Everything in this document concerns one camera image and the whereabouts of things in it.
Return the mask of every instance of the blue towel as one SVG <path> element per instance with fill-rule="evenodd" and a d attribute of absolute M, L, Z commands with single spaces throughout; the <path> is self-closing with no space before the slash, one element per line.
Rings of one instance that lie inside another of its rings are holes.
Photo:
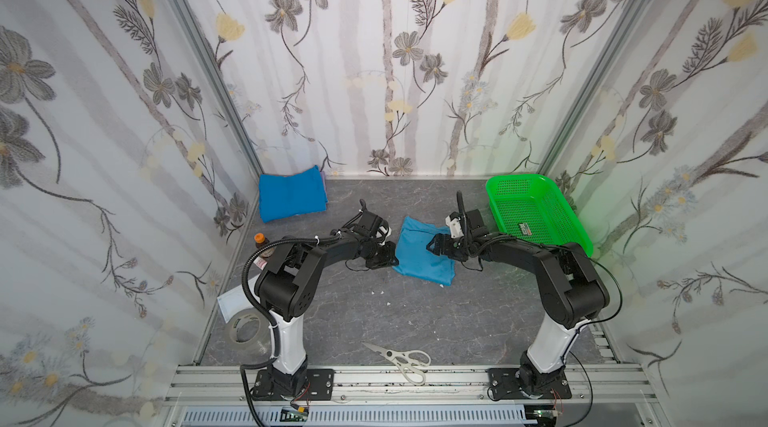
<path fill-rule="evenodd" d="M 400 230 L 400 240 L 397 241 L 395 255 L 400 265 L 393 267 L 402 275 L 418 277 L 443 285 L 451 285 L 453 276 L 453 260 L 446 256 L 438 257 L 427 250 L 427 244 L 436 233 L 450 233 L 447 227 L 435 227 L 428 223 L 414 221 L 406 217 Z"/>
<path fill-rule="evenodd" d="M 259 179 L 259 214 L 263 222 L 300 213 L 323 212 L 328 197 L 317 165 L 291 176 L 262 174 Z"/>

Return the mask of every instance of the tape roll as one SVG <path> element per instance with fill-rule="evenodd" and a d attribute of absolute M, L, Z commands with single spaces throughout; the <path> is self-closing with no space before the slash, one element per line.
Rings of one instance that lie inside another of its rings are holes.
<path fill-rule="evenodd" d="M 250 339 L 239 341 L 237 333 L 248 324 L 248 330 L 256 329 L 256 333 Z M 224 340 L 227 345 L 237 350 L 251 350 L 255 354 L 269 354 L 272 352 L 272 335 L 270 323 L 256 309 L 240 310 L 232 316 L 224 326 Z"/>

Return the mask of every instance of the paper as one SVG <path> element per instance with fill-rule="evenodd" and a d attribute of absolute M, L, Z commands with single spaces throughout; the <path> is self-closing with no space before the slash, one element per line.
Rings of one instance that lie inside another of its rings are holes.
<path fill-rule="evenodd" d="M 248 280 L 248 288 L 251 292 L 254 291 L 256 280 L 258 279 L 259 277 L 256 276 Z M 245 297 L 245 293 L 243 292 L 243 287 L 241 286 L 227 290 L 225 293 L 218 296 L 216 300 L 219 302 L 219 310 L 221 310 L 221 316 L 224 317 L 225 322 L 229 322 L 230 319 L 240 310 L 251 309 L 254 307 L 250 305 L 250 302 L 248 302 L 248 299 Z"/>

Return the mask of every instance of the cable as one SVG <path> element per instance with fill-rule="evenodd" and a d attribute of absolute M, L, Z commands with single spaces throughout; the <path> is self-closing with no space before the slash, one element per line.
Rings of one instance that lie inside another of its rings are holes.
<path fill-rule="evenodd" d="M 259 419 L 259 416 L 256 414 L 254 401 L 250 397 L 250 389 L 248 388 L 248 377 L 245 374 L 245 371 L 263 369 L 264 367 L 273 363 L 274 361 L 275 359 L 270 359 L 261 364 L 242 364 L 240 366 L 240 378 L 243 380 L 243 389 L 245 390 L 245 400 L 246 402 L 248 402 L 248 410 L 250 411 L 250 414 L 254 417 L 254 421 L 256 421 L 256 425 L 258 425 L 259 427 L 266 427 L 266 426 L 261 422 L 261 419 Z"/>
<path fill-rule="evenodd" d="M 275 246 L 283 245 L 286 243 L 309 243 L 309 244 L 317 244 L 320 245 L 321 243 L 329 243 L 333 240 L 337 240 L 339 237 L 324 237 L 322 239 L 296 239 L 296 238 L 290 238 L 290 239 L 280 239 L 275 240 L 274 242 L 267 243 L 264 247 L 261 247 L 260 249 L 257 249 L 251 256 L 246 260 L 245 265 L 243 266 L 243 275 L 240 277 L 240 284 L 243 287 L 243 293 L 245 294 L 245 297 L 248 299 L 248 302 L 250 302 L 250 305 L 254 306 L 256 310 L 259 311 L 261 315 L 266 317 L 267 322 L 270 323 L 270 330 L 272 330 L 272 346 L 273 346 L 273 354 L 269 358 L 269 360 L 266 360 L 265 362 L 259 363 L 259 364 L 242 364 L 240 366 L 240 377 L 243 381 L 243 389 L 245 390 L 245 399 L 248 402 L 248 410 L 250 411 L 250 414 L 254 417 L 254 421 L 259 427 L 265 427 L 264 424 L 259 419 L 259 416 L 256 414 L 256 409 L 254 408 L 254 401 L 250 397 L 250 389 L 248 388 L 248 378 L 245 374 L 246 370 L 259 370 L 263 369 L 264 367 L 268 365 L 272 365 L 275 360 L 280 356 L 280 330 L 277 328 L 277 321 L 272 317 L 272 314 L 270 314 L 270 311 L 266 309 L 266 307 L 262 306 L 258 300 L 256 300 L 254 294 L 250 291 L 250 287 L 248 286 L 248 273 L 250 272 L 251 266 L 254 265 L 254 262 L 256 259 L 261 255 L 262 252 L 266 251 L 267 249 L 270 249 Z"/>
<path fill-rule="evenodd" d="M 568 355 L 568 352 L 571 350 L 571 346 L 573 345 L 574 342 L 576 342 L 576 338 L 579 336 L 579 334 L 581 334 L 581 331 L 584 329 L 584 327 L 590 326 L 590 325 L 595 324 L 595 323 L 607 322 L 608 320 L 611 320 L 614 317 L 616 317 L 617 315 L 619 315 L 619 312 L 621 312 L 621 308 L 624 306 L 624 293 L 621 292 L 621 287 L 619 286 L 618 280 L 616 279 L 616 277 L 614 277 L 614 274 L 611 273 L 610 270 L 608 270 L 608 268 L 606 268 L 606 266 L 604 266 L 603 264 L 601 264 L 597 260 L 593 260 L 590 257 L 587 257 L 586 254 L 577 252 L 576 250 L 568 249 L 567 247 L 562 247 L 562 246 L 559 246 L 559 247 L 561 247 L 563 250 L 568 250 L 569 252 L 572 252 L 572 253 L 578 253 L 582 257 L 585 257 L 585 258 L 589 259 L 590 261 L 598 264 L 600 266 L 600 268 L 605 270 L 605 272 L 614 281 L 614 284 L 616 284 L 616 288 L 619 291 L 619 308 L 616 309 L 616 312 L 614 312 L 613 315 L 611 315 L 610 317 L 607 317 L 605 319 L 602 319 L 602 320 L 592 320 L 591 322 L 587 322 L 587 323 L 583 324 L 581 327 L 578 328 L 578 330 L 576 331 L 576 335 L 571 338 L 571 342 L 568 344 L 568 347 L 564 350 L 565 353 L 561 357 L 562 363 L 565 364 L 565 355 Z"/>
<path fill-rule="evenodd" d="M 295 398 L 294 398 L 292 401 L 290 401 L 290 406 L 291 406 L 291 407 L 293 407 L 293 408 L 294 408 L 294 409 L 296 409 L 296 410 L 299 410 L 299 404 L 297 404 L 296 402 L 297 402 L 299 399 L 301 399 L 301 398 L 302 398 L 304 395 L 306 395 L 306 393 L 308 393 L 308 392 L 310 391 L 310 385 L 311 385 L 311 383 L 307 382 L 307 383 L 306 383 L 306 387 L 304 388 L 304 391 L 303 391 L 301 394 L 299 394 L 299 396 L 298 396 L 298 397 L 295 397 Z M 309 400 L 307 400 L 307 401 L 306 401 L 306 404 L 307 404 L 307 407 L 309 407 L 309 405 L 310 405 L 310 401 L 309 401 Z"/>
<path fill-rule="evenodd" d="M 592 402 L 593 402 L 593 396 L 592 396 L 592 381 L 589 378 L 589 374 L 587 373 L 587 369 L 584 367 L 583 363 L 581 363 L 581 360 L 578 359 L 578 357 L 571 352 L 571 355 L 573 355 L 574 359 L 576 359 L 576 362 L 578 362 L 579 365 L 581 365 L 581 369 L 584 371 L 584 375 L 587 377 L 587 382 L 589 383 L 589 407 L 587 407 L 587 412 L 585 412 L 579 420 L 576 422 L 571 422 L 568 425 L 563 425 L 563 427 L 573 427 L 573 425 L 576 425 L 587 418 L 587 415 L 589 415 L 590 411 L 592 410 Z"/>
<path fill-rule="evenodd" d="M 552 393 L 552 398 L 554 399 L 554 402 L 552 404 L 552 410 L 555 412 L 560 412 L 560 415 L 565 412 L 565 403 L 563 403 L 563 398 L 558 394 L 558 392 L 554 389 L 550 389 L 549 392 Z M 560 400 L 560 410 L 558 411 L 558 400 Z"/>
<path fill-rule="evenodd" d="M 349 270 L 352 270 L 353 272 L 365 272 L 366 270 L 370 270 L 368 267 L 363 267 L 361 269 L 353 269 L 349 265 L 347 265 L 347 262 L 349 262 L 349 260 L 344 261 L 344 267 L 348 268 Z"/>
<path fill-rule="evenodd" d="M 462 264 L 462 267 L 464 267 L 467 270 L 474 270 L 475 272 L 482 272 L 482 264 L 480 264 L 480 268 L 479 269 L 473 269 L 471 267 L 467 267 L 466 265 L 464 265 L 464 262 L 460 262 L 460 263 Z"/>

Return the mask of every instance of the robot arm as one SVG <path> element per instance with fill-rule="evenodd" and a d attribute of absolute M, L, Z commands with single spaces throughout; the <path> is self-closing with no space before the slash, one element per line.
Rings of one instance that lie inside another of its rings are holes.
<path fill-rule="evenodd" d="M 608 290 L 577 243 L 541 246 L 490 233 L 479 210 L 464 211 L 461 192 L 456 199 L 459 211 L 446 219 L 452 233 L 435 235 L 427 250 L 460 262 L 477 257 L 507 263 L 536 276 L 544 321 L 522 354 L 518 383 L 526 396 L 540 397 L 562 375 L 565 355 L 581 327 L 609 304 Z"/>
<path fill-rule="evenodd" d="M 395 243 L 387 240 L 389 223 L 366 209 L 360 200 L 358 215 L 338 230 L 331 240 L 282 243 L 275 247 L 256 280 L 256 301 L 270 312 L 280 331 L 282 347 L 268 367 L 276 393 L 296 396 L 306 383 L 306 351 L 303 345 L 303 314 L 315 297 L 322 270 L 342 260 L 362 257 L 366 267 L 378 269 L 399 264 Z"/>

